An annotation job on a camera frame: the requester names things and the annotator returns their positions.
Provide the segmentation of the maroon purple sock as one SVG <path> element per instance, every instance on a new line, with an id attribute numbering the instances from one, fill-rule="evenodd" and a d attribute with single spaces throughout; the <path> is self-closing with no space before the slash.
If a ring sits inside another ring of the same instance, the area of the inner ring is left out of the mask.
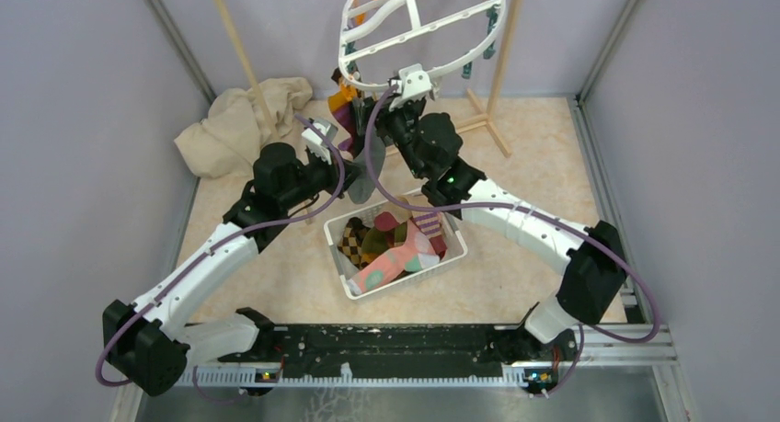
<path id="1" fill-rule="evenodd" d="M 327 99 L 329 112 L 336 122 L 348 133 L 349 139 L 339 145 L 339 149 L 349 152 L 353 157 L 357 156 L 360 142 L 358 140 L 357 123 L 351 103 L 337 92 Z"/>

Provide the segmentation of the white oval clip hanger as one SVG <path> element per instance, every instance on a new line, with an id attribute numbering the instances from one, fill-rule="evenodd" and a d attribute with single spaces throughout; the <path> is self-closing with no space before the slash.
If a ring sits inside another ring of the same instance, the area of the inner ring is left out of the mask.
<path id="1" fill-rule="evenodd" d="M 487 30 L 461 55 L 434 66 L 421 66 L 419 69 L 429 79 L 439 79 L 447 74 L 463 70 L 475 59 L 491 58 L 496 52 L 496 40 L 507 21 L 508 0 L 479 0 L 477 3 L 462 7 L 442 17 L 423 18 L 424 0 L 346 0 L 341 12 L 338 34 L 338 69 L 346 82 L 361 91 L 384 91 L 387 85 L 363 78 L 358 72 L 358 63 L 382 51 L 409 44 L 414 40 L 428 37 L 436 32 L 484 15 L 487 18 Z M 394 36 L 388 36 L 375 42 L 366 39 L 377 33 L 385 21 L 395 13 L 406 14 L 409 28 Z"/>

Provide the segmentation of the pink sock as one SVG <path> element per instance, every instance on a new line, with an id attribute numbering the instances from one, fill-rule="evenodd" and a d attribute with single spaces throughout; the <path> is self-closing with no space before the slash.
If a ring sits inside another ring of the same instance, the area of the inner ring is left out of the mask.
<path id="1" fill-rule="evenodd" d="M 390 284 L 402 273 L 420 272 L 441 262 L 425 234 L 412 221 L 407 221 L 406 242 L 391 248 L 347 281 L 348 290 L 363 295 Z"/>

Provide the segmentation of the olive green orange sock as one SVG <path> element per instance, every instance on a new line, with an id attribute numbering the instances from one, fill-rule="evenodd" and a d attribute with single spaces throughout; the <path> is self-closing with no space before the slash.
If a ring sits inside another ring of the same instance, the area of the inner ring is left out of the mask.
<path id="1" fill-rule="evenodd" d="M 407 224 L 402 223 L 394 229 L 383 232 L 377 228 L 371 228 L 361 243 L 360 268 L 365 268 L 387 250 L 399 247 L 406 242 Z"/>

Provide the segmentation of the aluminium front rail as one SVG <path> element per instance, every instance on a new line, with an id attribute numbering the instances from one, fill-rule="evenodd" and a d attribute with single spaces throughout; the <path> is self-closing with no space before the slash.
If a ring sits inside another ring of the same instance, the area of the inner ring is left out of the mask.
<path id="1" fill-rule="evenodd" d="M 498 387 L 547 394 L 571 367 L 647 367 L 677 359 L 667 331 L 631 344 L 570 329 L 531 348 L 514 325 L 189 325 L 143 348 L 134 382 L 157 396 L 177 385 Z"/>

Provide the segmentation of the striped beige maroon sock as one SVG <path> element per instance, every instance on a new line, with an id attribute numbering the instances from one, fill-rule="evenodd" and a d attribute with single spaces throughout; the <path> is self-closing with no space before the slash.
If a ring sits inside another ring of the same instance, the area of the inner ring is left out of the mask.
<path id="1" fill-rule="evenodd" d="M 442 215 L 438 212 L 413 211 L 387 201 L 373 219 L 373 226 L 384 233 L 395 230 L 397 226 L 411 220 L 427 236 L 434 252 L 444 257 L 447 244 L 443 235 Z"/>

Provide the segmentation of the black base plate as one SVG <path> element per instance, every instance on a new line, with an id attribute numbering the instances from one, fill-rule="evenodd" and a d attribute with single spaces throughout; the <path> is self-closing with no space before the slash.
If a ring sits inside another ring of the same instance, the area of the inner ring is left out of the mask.
<path id="1" fill-rule="evenodd" d="M 357 379 L 482 379 L 516 362 L 571 361 L 577 350 L 572 330 L 540 343 L 517 325 L 280 325 L 220 360 L 280 363 L 287 379 L 332 378 L 343 365 Z"/>

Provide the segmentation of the thin brown argyle sock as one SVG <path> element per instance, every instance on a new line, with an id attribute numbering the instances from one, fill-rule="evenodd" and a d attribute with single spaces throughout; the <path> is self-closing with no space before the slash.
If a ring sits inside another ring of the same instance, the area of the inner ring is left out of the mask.
<path id="1" fill-rule="evenodd" d="M 351 85 L 338 68 L 334 69 L 331 80 L 338 85 L 338 92 L 346 101 L 352 101 L 352 99 L 361 95 L 361 91 Z"/>

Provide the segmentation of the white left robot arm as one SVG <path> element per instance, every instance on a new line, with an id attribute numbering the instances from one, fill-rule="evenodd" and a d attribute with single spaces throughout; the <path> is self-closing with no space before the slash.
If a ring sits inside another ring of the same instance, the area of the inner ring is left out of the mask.
<path id="1" fill-rule="evenodd" d="M 326 192 L 335 200 L 360 175 L 358 165 L 327 147 L 302 163 L 288 143 L 262 148 L 240 198 L 197 253 L 148 292 L 116 300 L 102 314 L 104 348 L 94 374 L 106 387 L 133 383 L 150 396 L 165 393 L 203 363 L 245 353 L 268 359 L 273 324 L 252 309 L 206 324 L 190 318 L 229 277 L 259 256 L 295 221 L 291 211 Z"/>

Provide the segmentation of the white plastic basket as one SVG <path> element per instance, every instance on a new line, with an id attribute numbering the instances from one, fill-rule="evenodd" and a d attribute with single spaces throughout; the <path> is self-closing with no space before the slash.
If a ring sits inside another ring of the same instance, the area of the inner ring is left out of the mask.
<path id="1" fill-rule="evenodd" d="M 327 220 L 324 231 L 338 280 L 353 301 L 443 273 L 468 253 L 452 215 L 389 201 Z"/>

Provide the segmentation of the beige crumpled cloth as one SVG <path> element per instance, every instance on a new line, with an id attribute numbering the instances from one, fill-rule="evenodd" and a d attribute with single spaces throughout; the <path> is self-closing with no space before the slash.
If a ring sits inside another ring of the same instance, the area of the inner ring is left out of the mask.
<path id="1" fill-rule="evenodd" d="M 271 78 L 259 84 L 270 110 L 266 120 L 252 89 L 229 88 L 219 95 L 207 117 L 174 140 L 189 171 L 201 178 L 250 176 L 262 146 L 299 128 L 294 114 L 304 109 L 313 88 L 303 77 Z"/>

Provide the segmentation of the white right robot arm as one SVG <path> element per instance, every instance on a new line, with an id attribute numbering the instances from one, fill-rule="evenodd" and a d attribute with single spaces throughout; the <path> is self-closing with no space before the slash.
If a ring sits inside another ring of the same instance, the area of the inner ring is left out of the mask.
<path id="1" fill-rule="evenodd" d="M 536 254 L 561 277 L 558 290 L 532 307 L 519 325 L 518 347 L 542 359 L 555 338 L 576 324 L 597 325 L 625 282 L 628 266 L 616 229 L 569 222 L 522 200 L 460 156 L 464 140 L 446 112 L 426 113 L 426 101 L 392 108 L 374 104 L 366 121 L 365 152 L 390 141 L 410 172 L 424 179 L 424 204 L 387 198 L 410 211 L 455 218 L 501 234 Z"/>

